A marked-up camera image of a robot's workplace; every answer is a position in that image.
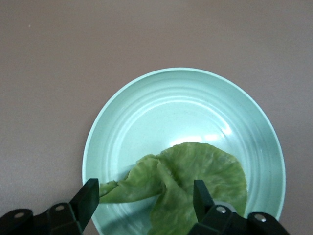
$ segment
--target tabletop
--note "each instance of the tabletop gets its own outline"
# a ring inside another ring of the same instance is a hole
[[[191,67],[232,81],[266,113],[286,165],[280,222],[311,234],[313,1],[0,3],[0,216],[71,199],[109,98],[148,72]],[[92,221],[84,234],[97,234]]]

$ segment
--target brown table surface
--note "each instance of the brown table surface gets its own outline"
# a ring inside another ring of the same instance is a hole
[[[128,82],[168,67],[211,71],[256,100],[285,157],[280,222],[311,234],[311,0],[2,0],[0,216],[72,198],[100,109]],[[85,234],[97,234],[92,222]]]

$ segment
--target leafy vegetable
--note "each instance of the leafy vegetable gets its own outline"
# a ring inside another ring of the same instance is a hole
[[[214,200],[228,202],[244,215],[246,178],[239,161],[207,143],[186,142],[143,157],[123,180],[100,185],[100,202],[133,202],[160,194],[148,234],[187,234],[197,222],[195,179],[205,182]]]

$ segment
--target plate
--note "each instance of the plate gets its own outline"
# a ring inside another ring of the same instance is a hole
[[[246,216],[259,211],[279,219],[286,177],[273,126],[245,91],[199,69],[157,70],[121,88],[90,130],[83,183],[119,180],[144,155],[187,141],[206,142],[237,157],[248,184]],[[100,204],[92,219],[100,234],[147,234],[154,202]]]

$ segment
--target silver bolt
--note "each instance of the silver bolt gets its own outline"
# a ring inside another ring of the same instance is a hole
[[[219,213],[222,213],[222,214],[225,214],[225,213],[226,213],[226,209],[225,209],[224,207],[221,207],[221,206],[216,207],[216,210],[217,210]]]
[[[255,214],[254,218],[259,220],[260,222],[265,222],[266,221],[266,218],[263,215],[261,215],[261,214]]]
[[[16,219],[21,218],[24,216],[24,214],[25,214],[24,212],[19,212],[19,213],[15,214],[14,218],[16,218]]]
[[[63,205],[59,205],[55,208],[56,211],[61,211],[64,209],[64,206]]]

